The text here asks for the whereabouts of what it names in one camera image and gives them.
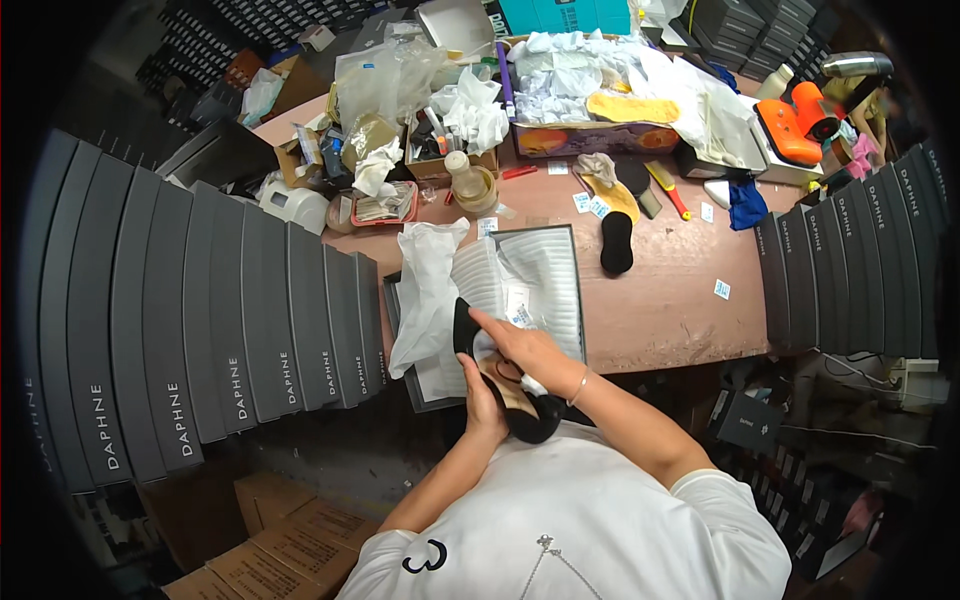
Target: silver bracelet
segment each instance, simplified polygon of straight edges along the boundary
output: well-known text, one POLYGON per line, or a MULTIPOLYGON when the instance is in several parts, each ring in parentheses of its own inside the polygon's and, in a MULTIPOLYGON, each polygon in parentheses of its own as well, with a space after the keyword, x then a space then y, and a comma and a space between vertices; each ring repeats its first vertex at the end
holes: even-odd
POLYGON ((580 387, 577 388, 577 393, 574 394, 573 397, 566 402, 567 407, 573 406, 576 403, 577 398, 580 397, 580 393, 587 386, 588 375, 590 375, 590 367, 587 367, 587 369, 584 371, 584 377, 580 380, 580 387))

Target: black high heel shoe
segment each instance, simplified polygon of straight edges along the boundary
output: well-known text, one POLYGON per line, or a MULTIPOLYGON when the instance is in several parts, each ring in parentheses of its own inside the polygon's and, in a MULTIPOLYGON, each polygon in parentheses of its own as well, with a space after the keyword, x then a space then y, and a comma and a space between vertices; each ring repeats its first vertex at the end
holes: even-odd
MULTIPOLYGON (((464 352, 476 361, 475 343, 482 328, 470 316, 469 308, 464 299, 457 299, 453 313, 453 351, 464 352)), ((476 362, 514 437, 528 444, 540 444, 557 431, 566 412, 563 398, 552 394, 534 396, 524 390, 520 385, 523 371, 499 352, 476 362)))

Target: white t-shirt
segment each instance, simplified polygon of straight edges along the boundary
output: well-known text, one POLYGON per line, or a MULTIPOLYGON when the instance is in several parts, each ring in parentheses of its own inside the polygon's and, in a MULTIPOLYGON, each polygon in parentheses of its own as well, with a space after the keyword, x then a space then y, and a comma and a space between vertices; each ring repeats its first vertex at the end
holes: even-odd
POLYGON ((509 440, 423 533, 367 540, 337 598, 779 599, 790 557, 750 487, 715 469, 668 491, 569 421, 509 440))

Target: table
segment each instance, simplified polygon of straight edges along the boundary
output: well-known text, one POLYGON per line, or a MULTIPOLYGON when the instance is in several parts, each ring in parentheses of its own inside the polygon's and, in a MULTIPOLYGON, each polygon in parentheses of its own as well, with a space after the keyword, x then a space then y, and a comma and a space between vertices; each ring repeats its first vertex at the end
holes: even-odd
MULTIPOLYGON (((758 84, 738 78, 740 88, 758 84)), ((305 123, 326 107, 326 96, 294 108, 264 124, 255 133, 272 145, 293 137, 290 122, 305 123)), ((518 164, 536 164, 537 173, 497 180, 500 202, 516 211, 514 219, 499 217, 500 229, 571 224, 577 249, 584 308, 587 362, 596 372, 649 371, 721 361, 766 353, 766 311, 759 256, 751 230, 730 229, 727 211, 713 204, 702 180, 677 177, 677 189, 693 215, 681 220, 666 194, 652 184, 663 210, 654 220, 641 216, 633 230, 634 267, 617 278, 600 267, 603 240, 600 220, 579 214, 572 196, 583 189, 572 175, 547 175, 546 159, 520 160, 513 139, 499 147, 501 172, 518 164), (700 219, 701 202, 714 206, 714 222, 700 219), (716 280, 731 286, 730 299, 713 293, 716 280)), ((573 162, 575 157, 567 158, 573 162)), ((671 173, 673 160, 662 159, 671 173)), ((758 183, 770 210, 786 211, 803 194, 795 186, 758 183)), ((453 223, 467 216, 456 204, 438 200, 422 205, 419 220, 453 223)), ((396 244, 400 227, 361 228, 350 235, 324 232, 324 242, 341 252, 360 251, 377 262, 382 277, 399 271, 402 255, 396 244)), ((462 244, 476 240, 476 223, 462 244)), ((393 346, 380 282, 380 313, 384 349, 393 346)))

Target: orange machine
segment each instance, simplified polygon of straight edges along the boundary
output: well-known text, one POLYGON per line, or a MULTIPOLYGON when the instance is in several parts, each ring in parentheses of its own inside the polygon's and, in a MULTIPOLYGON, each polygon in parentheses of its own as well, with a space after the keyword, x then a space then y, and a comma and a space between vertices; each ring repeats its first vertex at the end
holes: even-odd
POLYGON ((821 144, 837 133, 840 119, 813 82, 797 84, 791 96, 795 108, 782 100, 761 100, 754 110, 780 160, 814 167, 824 157, 821 144))

